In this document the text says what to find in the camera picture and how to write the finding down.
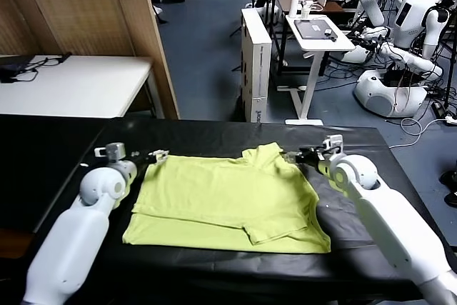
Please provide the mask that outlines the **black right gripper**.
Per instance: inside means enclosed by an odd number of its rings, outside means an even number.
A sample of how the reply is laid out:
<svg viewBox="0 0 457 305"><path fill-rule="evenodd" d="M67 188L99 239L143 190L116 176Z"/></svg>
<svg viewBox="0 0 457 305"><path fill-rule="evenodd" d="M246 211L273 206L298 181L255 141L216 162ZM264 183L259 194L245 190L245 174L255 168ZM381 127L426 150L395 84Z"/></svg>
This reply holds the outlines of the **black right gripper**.
<svg viewBox="0 0 457 305"><path fill-rule="evenodd" d="M326 155L326 151L321 148L302 148L301 152L287 151L283 153L288 163L305 164L314 169L322 169L326 165Z"/></svg>

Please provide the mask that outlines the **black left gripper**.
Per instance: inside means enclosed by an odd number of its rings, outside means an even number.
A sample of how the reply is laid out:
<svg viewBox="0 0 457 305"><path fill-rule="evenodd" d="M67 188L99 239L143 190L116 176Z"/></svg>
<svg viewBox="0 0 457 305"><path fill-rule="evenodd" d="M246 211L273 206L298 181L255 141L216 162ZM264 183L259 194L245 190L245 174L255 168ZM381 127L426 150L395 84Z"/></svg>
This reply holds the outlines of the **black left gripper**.
<svg viewBox="0 0 457 305"><path fill-rule="evenodd" d="M145 169L149 164L163 164L169 155L168 150L158 149L148 154L132 156L130 160L135 164L137 169Z"/></svg>

